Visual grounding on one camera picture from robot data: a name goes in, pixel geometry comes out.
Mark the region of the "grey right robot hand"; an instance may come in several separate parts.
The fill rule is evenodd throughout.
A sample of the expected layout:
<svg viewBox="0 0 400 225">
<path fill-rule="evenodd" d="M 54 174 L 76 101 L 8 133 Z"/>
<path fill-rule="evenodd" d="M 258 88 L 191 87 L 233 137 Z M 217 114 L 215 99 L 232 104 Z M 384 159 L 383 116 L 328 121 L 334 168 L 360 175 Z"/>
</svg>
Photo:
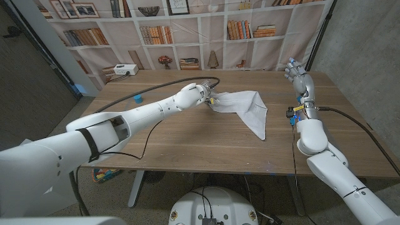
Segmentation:
<svg viewBox="0 0 400 225">
<path fill-rule="evenodd" d="M 314 82 L 302 64 L 290 57 L 289 62 L 286 64 L 284 77 L 292 83 L 297 101 L 301 104 L 305 104 L 306 108 L 314 108 Z"/>
</svg>

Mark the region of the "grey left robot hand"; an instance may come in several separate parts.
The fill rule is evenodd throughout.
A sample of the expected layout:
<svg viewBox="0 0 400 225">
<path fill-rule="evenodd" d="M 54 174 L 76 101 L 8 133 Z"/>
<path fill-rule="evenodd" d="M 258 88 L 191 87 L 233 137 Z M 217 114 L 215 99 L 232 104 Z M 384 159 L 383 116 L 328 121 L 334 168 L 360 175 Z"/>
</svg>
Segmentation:
<svg viewBox="0 0 400 225">
<path fill-rule="evenodd" d="M 211 82 L 209 80 L 205 80 L 201 83 L 202 86 L 206 88 L 206 102 L 208 104 L 214 105 L 217 103 L 217 92 L 213 87 L 211 87 Z"/>
</svg>

